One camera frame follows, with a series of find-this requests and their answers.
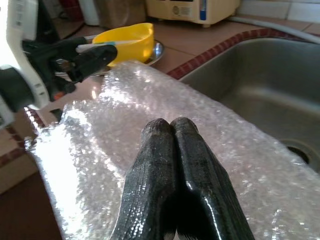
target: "metal plate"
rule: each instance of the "metal plate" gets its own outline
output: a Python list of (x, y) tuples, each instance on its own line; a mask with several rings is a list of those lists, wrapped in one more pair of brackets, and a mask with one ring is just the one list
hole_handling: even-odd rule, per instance
[[(154, 40), (153, 53), (144, 64), (148, 66), (152, 66), (162, 58), (162, 56), (164, 55), (164, 52), (165, 52), (165, 46), (158, 40)], [(93, 76), (105, 75), (110, 69), (111, 68), (109, 66), (106, 66), (101, 71), (98, 71), (95, 74), (93, 74)]]

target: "white appliance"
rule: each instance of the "white appliance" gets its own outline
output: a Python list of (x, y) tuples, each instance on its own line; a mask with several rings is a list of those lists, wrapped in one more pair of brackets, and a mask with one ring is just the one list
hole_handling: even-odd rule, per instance
[(94, 0), (79, 0), (84, 22), (90, 26), (99, 26), (99, 17)]
[(150, 17), (184, 20), (209, 27), (231, 15), (240, 0), (146, 0)]

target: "toothbrush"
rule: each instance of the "toothbrush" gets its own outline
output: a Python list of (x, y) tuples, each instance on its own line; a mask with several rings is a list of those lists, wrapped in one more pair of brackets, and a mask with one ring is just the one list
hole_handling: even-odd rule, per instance
[(94, 48), (94, 47), (100, 47), (105, 45), (121, 45), (121, 44), (133, 44), (138, 42), (139, 40), (127, 40), (127, 41), (106, 41), (102, 43), (90, 43), (90, 44), (81, 44), (78, 45), (78, 47), (75, 49), (77, 53), (82, 53), (88, 49)]

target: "black rubber finger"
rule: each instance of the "black rubber finger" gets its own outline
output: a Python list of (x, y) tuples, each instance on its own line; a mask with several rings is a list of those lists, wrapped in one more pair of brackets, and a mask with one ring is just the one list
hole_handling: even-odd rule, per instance
[(178, 147), (180, 239), (254, 240), (226, 170), (196, 125), (180, 117), (171, 123)]
[(163, 119), (142, 131), (140, 152), (125, 178), (112, 240), (172, 240), (177, 229), (174, 136)]

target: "sink drain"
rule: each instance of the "sink drain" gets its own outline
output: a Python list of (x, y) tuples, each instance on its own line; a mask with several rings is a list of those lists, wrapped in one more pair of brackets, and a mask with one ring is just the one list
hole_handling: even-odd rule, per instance
[(299, 140), (281, 139), (281, 142), (288, 150), (298, 155), (311, 169), (320, 174), (320, 152)]
[(309, 164), (310, 160), (307, 154), (305, 154), (302, 150), (294, 147), (294, 146), (287, 146), (287, 148), (293, 152), (294, 154), (297, 154), (300, 158), (302, 158), (302, 160), (306, 163)]

